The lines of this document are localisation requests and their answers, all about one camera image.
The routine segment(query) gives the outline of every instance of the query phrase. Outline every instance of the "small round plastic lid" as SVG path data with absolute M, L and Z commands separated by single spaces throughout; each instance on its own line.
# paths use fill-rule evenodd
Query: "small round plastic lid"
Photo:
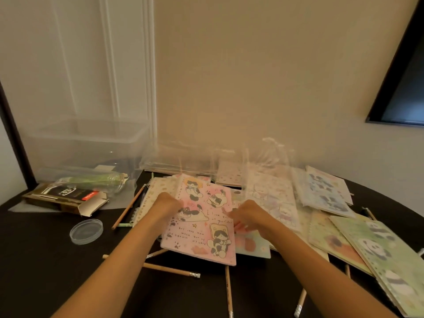
M 78 245 L 96 240 L 103 233 L 103 223 L 98 219 L 89 219 L 78 223 L 69 233 L 72 242 Z

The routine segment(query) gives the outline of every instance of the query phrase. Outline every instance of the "beige wall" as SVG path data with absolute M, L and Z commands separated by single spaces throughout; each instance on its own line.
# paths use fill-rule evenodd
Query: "beige wall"
M 364 122 L 416 2 L 155 0 L 159 138 L 271 136 L 424 215 L 424 129 Z

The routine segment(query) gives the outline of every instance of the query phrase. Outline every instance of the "plastic storage container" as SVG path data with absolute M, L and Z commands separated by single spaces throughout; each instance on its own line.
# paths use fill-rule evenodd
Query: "plastic storage container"
M 100 167 L 137 178 L 150 132 L 146 122 L 73 118 L 27 132 L 27 136 L 38 154 L 39 168 Z

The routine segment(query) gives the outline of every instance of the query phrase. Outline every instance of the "table surface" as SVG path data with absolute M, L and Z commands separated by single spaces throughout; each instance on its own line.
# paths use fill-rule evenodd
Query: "table surface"
M 143 172 L 137 184 L 151 177 Z M 424 218 L 405 206 L 359 184 L 347 181 L 354 193 L 352 207 L 372 210 L 415 251 L 424 247 Z M 122 209 L 97 211 L 93 218 L 103 222 L 103 234 L 94 242 L 74 245 L 69 231 L 82 219 L 67 213 L 13 213 L 7 211 L 16 197 L 0 208 L 0 317 L 49 317 L 96 270 L 102 255 L 109 254 L 130 228 L 110 228 Z M 155 242 L 152 252 L 160 249 Z M 340 270 L 344 262 L 330 256 Z M 225 269 L 218 263 L 167 252 L 150 263 L 201 273 L 200 279 L 143 269 L 135 283 L 122 317 L 202 318 L 228 317 Z M 389 307 L 376 280 L 351 267 L 352 279 Z M 293 317 L 302 286 L 281 256 L 271 259 L 237 255 L 230 267 L 235 317 Z M 322 317 L 307 297 L 301 317 Z

